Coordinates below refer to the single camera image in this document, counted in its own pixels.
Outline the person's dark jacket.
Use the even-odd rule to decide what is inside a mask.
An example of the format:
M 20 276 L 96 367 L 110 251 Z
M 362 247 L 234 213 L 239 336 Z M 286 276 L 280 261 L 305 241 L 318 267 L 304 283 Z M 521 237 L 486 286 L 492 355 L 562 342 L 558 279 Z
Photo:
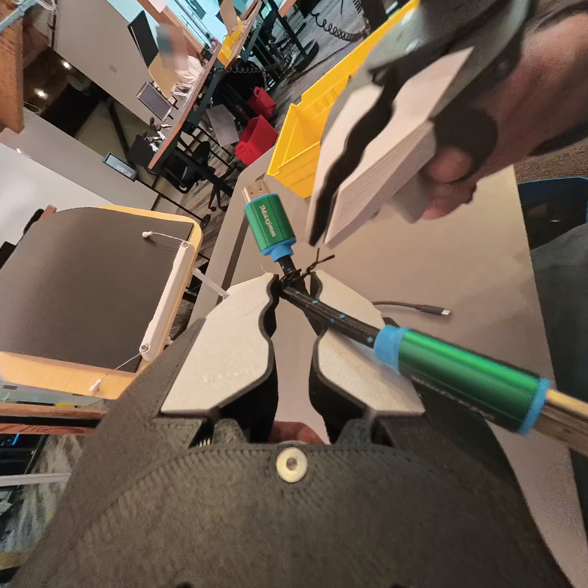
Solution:
M 531 257 L 557 389 L 587 401 L 587 225 Z

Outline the grey flat panel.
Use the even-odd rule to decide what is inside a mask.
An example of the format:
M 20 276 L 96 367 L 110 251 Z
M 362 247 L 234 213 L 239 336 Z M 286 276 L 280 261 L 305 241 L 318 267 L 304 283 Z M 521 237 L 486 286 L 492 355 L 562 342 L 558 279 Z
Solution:
M 224 105 L 209 107 L 206 111 L 213 134 L 221 147 L 239 143 L 239 133 L 231 112 Z

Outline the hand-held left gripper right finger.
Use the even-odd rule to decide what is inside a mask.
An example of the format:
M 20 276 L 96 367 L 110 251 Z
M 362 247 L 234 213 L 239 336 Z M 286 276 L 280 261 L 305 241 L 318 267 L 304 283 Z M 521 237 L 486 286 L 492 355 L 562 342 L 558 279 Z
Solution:
M 318 299 L 377 331 L 385 327 L 372 303 L 324 270 L 311 279 Z M 424 406 L 413 384 L 379 361 L 373 349 L 334 330 L 321 334 L 313 349 L 313 368 L 339 398 L 360 409 L 368 421 L 377 417 L 421 416 Z

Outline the small yellow bins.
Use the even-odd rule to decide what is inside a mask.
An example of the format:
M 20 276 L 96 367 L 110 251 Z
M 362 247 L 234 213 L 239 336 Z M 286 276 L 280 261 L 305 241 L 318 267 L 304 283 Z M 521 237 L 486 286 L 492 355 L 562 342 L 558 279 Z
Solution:
M 244 27 L 245 25 L 238 18 L 237 24 L 232 29 L 232 31 L 224 36 L 217 59 L 225 68 L 229 66 L 231 60 L 233 59 L 233 54 L 238 48 L 239 39 Z

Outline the yellow plastic bin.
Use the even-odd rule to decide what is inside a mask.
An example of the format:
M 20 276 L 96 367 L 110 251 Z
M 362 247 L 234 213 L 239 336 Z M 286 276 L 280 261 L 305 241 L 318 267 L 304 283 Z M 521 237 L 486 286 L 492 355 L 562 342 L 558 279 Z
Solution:
M 321 136 L 336 99 L 377 41 L 418 6 L 419 1 L 409 1 L 407 8 L 395 11 L 386 23 L 303 92 L 298 104 L 290 105 L 270 160 L 268 176 L 302 199 L 312 196 Z

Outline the black monitor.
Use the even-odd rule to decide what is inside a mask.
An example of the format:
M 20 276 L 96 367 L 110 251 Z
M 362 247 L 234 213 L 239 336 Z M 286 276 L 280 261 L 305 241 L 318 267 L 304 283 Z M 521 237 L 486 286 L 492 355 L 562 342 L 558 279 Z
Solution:
M 149 68 L 158 56 L 159 48 L 145 11 L 139 12 L 128 24 L 128 31 L 136 44 L 145 66 Z

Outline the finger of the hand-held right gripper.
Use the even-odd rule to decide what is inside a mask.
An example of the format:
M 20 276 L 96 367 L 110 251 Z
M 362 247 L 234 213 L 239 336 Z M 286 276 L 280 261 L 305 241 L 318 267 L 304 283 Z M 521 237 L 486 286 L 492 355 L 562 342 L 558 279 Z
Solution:
M 419 172 L 437 150 L 433 119 L 452 98 L 450 90 L 472 51 L 472 47 L 466 47 L 437 58 L 400 83 L 392 70 L 391 82 L 384 83 L 398 85 L 392 119 L 343 183 L 324 246 L 341 244 L 388 202 L 408 222 L 422 216 L 428 196 Z M 377 83 L 357 75 L 349 84 Z
M 392 119 L 397 94 L 397 84 L 349 84 L 336 100 L 321 138 L 307 217 L 309 245 L 326 238 L 339 191 Z

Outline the white tablet stand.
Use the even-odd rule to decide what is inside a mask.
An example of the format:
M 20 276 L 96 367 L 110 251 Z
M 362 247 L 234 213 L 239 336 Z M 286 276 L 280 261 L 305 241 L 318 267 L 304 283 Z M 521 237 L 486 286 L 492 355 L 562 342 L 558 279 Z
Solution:
M 175 255 L 171 273 L 166 281 L 162 296 L 153 314 L 143 340 L 139 347 L 139 353 L 131 357 L 126 362 L 120 364 L 114 369 L 111 369 L 106 374 L 98 379 L 90 388 L 91 393 L 97 393 L 102 382 L 114 371 L 119 371 L 122 367 L 130 361 L 140 357 L 145 362 L 151 362 L 158 356 L 162 350 L 168 332 L 167 323 L 172 318 L 172 311 L 175 308 L 176 298 L 180 294 L 180 287 L 185 285 L 185 274 L 189 268 L 189 262 L 192 261 L 192 254 L 196 252 L 195 246 L 187 240 L 182 240 L 171 235 L 161 232 L 144 231 L 142 232 L 143 239 L 150 239 L 153 236 L 161 236 L 167 239 L 179 241 L 180 245 Z

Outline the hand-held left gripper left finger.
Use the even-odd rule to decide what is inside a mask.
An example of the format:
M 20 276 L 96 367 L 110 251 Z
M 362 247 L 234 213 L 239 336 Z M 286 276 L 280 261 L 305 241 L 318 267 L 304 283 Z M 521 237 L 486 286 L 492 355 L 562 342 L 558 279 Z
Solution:
M 163 415 L 211 417 L 271 375 L 279 285 L 278 275 L 264 273 L 228 289 L 191 344 Z

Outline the small grey monitor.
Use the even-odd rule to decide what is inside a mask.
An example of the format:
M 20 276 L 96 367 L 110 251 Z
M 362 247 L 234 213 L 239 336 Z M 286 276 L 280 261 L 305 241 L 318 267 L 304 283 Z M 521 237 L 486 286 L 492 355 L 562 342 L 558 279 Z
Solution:
M 161 122 L 165 122 L 175 108 L 153 82 L 145 82 L 137 92 L 136 98 Z

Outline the long wooden desk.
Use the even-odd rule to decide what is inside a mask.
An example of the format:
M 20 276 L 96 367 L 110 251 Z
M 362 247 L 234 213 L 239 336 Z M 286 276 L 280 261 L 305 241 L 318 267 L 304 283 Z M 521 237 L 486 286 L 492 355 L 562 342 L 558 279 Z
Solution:
M 164 162 L 169 158 L 170 154 L 178 144 L 178 139 L 180 139 L 182 128 L 186 121 L 191 121 L 194 125 L 198 125 L 202 118 L 202 114 L 208 108 L 218 83 L 226 73 L 233 69 L 236 60 L 239 58 L 261 7 L 261 1 L 255 1 L 246 12 L 247 18 L 242 21 L 245 27 L 242 30 L 238 48 L 233 54 L 233 59 L 229 66 L 226 68 L 223 67 L 221 62 L 217 59 L 221 48 L 221 46 L 219 46 L 205 63 L 194 84 L 177 84 L 172 95 L 172 99 L 176 99 L 176 102 L 173 104 L 175 108 L 168 117 L 172 119 L 173 125 L 167 130 L 167 135 L 163 133 L 160 134 L 162 139 L 156 145 L 158 150 L 153 153 L 149 165 L 145 166 L 146 170 L 151 173 L 159 173 L 162 170 Z

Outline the small red bin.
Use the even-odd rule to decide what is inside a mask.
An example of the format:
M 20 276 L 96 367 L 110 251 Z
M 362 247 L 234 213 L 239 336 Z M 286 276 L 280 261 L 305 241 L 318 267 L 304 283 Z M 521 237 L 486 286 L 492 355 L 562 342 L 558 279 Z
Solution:
M 268 122 L 275 119 L 276 102 L 264 88 L 256 86 L 246 103 L 257 116 L 264 117 Z

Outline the black office chair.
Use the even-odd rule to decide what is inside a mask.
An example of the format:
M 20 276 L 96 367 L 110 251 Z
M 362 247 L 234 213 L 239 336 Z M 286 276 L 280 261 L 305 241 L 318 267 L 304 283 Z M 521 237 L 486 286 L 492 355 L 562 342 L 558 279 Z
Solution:
M 227 183 L 226 175 L 217 175 L 215 168 L 209 165 L 209 158 L 213 154 L 210 143 L 202 142 L 191 151 L 183 139 L 178 139 L 178 142 L 183 149 L 177 147 L 176 155 L 185 165 L 185 171 L 179 180 L 179 190 L 187 194 L 198 182 L 207 181 L 213 186 L 208 208 L 213 212 L 216 210 L 227 212 L 229 205 L 222 204 L 221 194 L 230 198 L 233 188 Z

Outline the small tablet sign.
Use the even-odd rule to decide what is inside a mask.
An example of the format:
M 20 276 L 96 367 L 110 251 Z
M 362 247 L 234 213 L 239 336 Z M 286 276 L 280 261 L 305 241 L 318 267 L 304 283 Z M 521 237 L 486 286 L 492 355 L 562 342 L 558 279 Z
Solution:
M 130 165 L 128 162 L 123 160 L 122 158 L 116 156 L 112 152 L 107 152 L 103 159 L 103 163 L 107 165 L 109 168 L 113 169 L 114 171 L 120 173 L 124 177 L 128 178 L 132 182 L 137 180 L 138 172 L 137 170 Z

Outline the large red bin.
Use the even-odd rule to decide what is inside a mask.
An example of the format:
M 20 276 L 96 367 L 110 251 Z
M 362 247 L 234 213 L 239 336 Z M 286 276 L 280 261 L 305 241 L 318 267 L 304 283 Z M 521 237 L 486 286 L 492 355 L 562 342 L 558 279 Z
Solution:
M 278 136 L 276 129 L 264 116 L 252 118 L 240 137 L 235 155 L 245 166 L 250 166 L 274 147 Z

